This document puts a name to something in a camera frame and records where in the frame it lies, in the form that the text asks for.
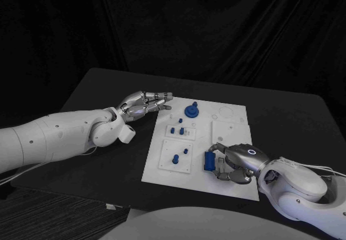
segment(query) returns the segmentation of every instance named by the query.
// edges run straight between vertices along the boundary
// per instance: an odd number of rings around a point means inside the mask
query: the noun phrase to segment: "table surface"
[[[244,105],[252,145],[271,159],[283,156],[343,171],[346,141],[325,100],[313,94],[92,68],[61,112],[116,107],[126,96],[140,90],[173,92],[182,98]],[[26,172],[12,185],[144,211],[185,206],[225,209],[273,220],[327,239],[310,224],[284,218],[261,193],[257,202],[141,182],[156,119],[157,112],[130,123],[136,130],[130,144],[117,140],[91,155],[52,162]]]

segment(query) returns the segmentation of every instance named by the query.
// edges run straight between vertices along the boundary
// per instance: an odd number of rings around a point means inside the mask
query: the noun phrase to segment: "white board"
[[[189,118],[185,115],[185,109],[193,104],[193,102],[198,103],[199,115],[196,118]],[[163,110],[157,115],[141,181],[258,201],[260,197],[255,177],[252,177],[252,181],[248,185],[240,185],[231,181],[218,180],[212,172],[205,171],[203,169],[205,152],[215,143],[215,138],[218,139],[222,137],[222,141],[218,140],[218,142],[225,145],[241,143],[252,144],[247,107],[180,97],[175,97],[169,102],[169,105],[172,106],[172,110]],[[170,137],[172,126],[175,126],[175,137]],[[228,126],[228,131],[221,130],[224,126]],[[179,138],[178,135],[180,128],[195,129],[195,140]],[[163,157],[165,140],[178,141],[180,147],[172,145],[172,148],[165,148],[170,149],[166,150],[170,152]],[[175,153],[180,152],[183,155],[182,147],[188,144],[192,144],[193,146],[192,151],[189,151],[190,165],[189,168],[186,168],[189,171],[182,172],[173,169],[175,166],[178,168],[178,165],[182,162],[173,164],[172,159]],[[215,151],[215,153],[216,170],[221,169],[231,172],[232,168],[228,164],[222,163],[225,155],[219,151]],[[163,160],[169,163],[166,169],[160,166],[160,161]]]

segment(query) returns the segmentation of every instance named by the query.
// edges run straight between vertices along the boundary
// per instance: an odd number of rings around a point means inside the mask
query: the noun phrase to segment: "blue object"
[[[198,103],[193,102],[193,104],[185,108],[185,115],[193,119],[199,115],[199,113],[201,111],[198,109]]]
[[[175,155],[172,162],[173,162],[175,164],[179,163],[179,155]]]
[[[203,152],[203,169],[206,171],[215,170],[215,153],[212,151]]]

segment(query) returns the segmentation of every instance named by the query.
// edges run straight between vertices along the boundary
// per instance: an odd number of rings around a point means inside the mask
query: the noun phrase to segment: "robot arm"
[[[346,240],[346,177],[320,177],[284,157],[271,161],[250,144],[227,147],[216,143],[209,152],[215,150],[225,154],[225,162],[234,168],[228,173],[212,171],[218,179],[248,184],[255,176],[258,191],[267,195],[280,214]]]
[[[146,113],[170,110],[173,94],[139,91],[120,103],[90,111],[51,114],[32,122],[0,129],[0,173],[36,163],[49,163],[105,147],[117,138],[128,143],[136,135],[128,122]]]

